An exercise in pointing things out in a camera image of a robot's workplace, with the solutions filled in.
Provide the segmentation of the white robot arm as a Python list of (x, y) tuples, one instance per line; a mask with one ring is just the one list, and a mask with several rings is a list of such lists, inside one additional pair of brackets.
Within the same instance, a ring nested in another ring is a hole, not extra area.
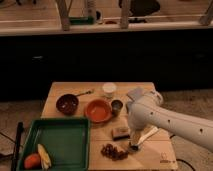
[(127, 93), (128, 126), (132, 132), (142, 131), (148, 124), (167, 130), (213, 152), (213, 121), (194, 117), (161, 106), (157, 91), (134, 89)]

